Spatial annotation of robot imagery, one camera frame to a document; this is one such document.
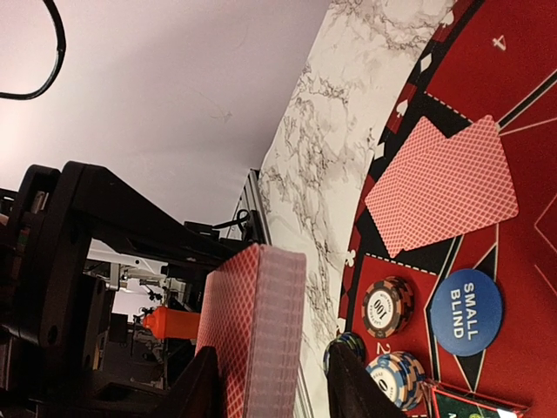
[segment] black cable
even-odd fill
[[[62,18],[60,17],[60,13],[58,13],[58,9],[53,0],[43,0],[43,3],[50,13],[50,17],[54,23],[54,29],[56,30],[57,55],[54,68],[52,69],[52,72],[46,82],[38,90],[26,94],[3,93],[0,91],[0,98],[7,98],[10,100],[31,100],[32,98],[38,98],[45,91],[49,90],[52,83],[54,83],[54,80],[56,80],[56,77],[58,77],[58,73],[62,69],[62,63],[64,62],[64,57],[66,55],[66,36],[64,33],[64,25],[62,24]]]
[[[229,220],[228,222],[225,222],[224,224],[218,224],[218,225],[214,225],[212,227],[212,229],[224,229],[227,228],[229,226],[235,226],[238,225],[240,228],[240,231],[243,231],[243,227],[242,224],[244,222],[246,222],[249,218],[251,217],[250,212],[246,211],[246,209],[241,209],[238,211],[238,213],[236,213],[236,218],[234,220]]]
[[[162,300],[162,299],[163,299],[163,295],[162,295],[162,294],[153,292],[153,291],[151,290],[151,288],[148,287],[147,285],[140,285],[140,286],[142,286],[142,287],[147,287],[147,289],[149,289],[149,292],[147,293],[147,294],[149,295],[149,300]]]

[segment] playing card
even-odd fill
[[[305,256],[253,245],[207,277],[197,351],[215,347],[228,418],[292,416]]]
[[[498,128],[486,116],[407,165],[403,247],[409,251],[518,214]]]
[[[394,258],[403,248],[403,189],[412,187],[409,165],[445,136],[427,119],[421,118],[399,152],[366,197],[366,206],[373,217],[389,255]]]

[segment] poker table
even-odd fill
[[[528,417],[554,416],[557,407],[556,11],[554,0],[459,0],[443,19],[375,149],[352,227],[348,250],[353,260],[343,272],[339,304],[346,331],[366,344],[366,362],[408,351],[428,377],[529,406]],[[391,257],[366,197],[421,118],[450,141],[485,116],[498,126],[518,215]],[[465,268],[495,280],[504,318],[493,344],[459,357],[436,341],[431,306],[443,280]],[[366,329],[362,305],[366,289],[388,276],[412,285],[415,309],[403,330],[377,339]],[[422,402],[408,416],[425,413]]]

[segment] marble countertop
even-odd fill
[[[272,243],[307,256],[296,416],[327,417],[322,370],[337,330],[354,213],[408,75],[453,0],[333,0],[261,169]]]

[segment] stack of poker chips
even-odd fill
[[[367,289],[361,314],[371,336],[387,338],[406,326],[413,310],[410,285],[401,278],[388,277]]]
[[[382,354],[366,368],[375,383],[400,409],[415,408],[423,396],[424,368],[416,358],[402,351]]]
[[[334,343],[346,344],[348,348],[362,363],[366,362],[366,345],[364,341],[355,333],[343,333],[329,343],[323,355],[323,371],[325,375],[329,373],[329,349]]]

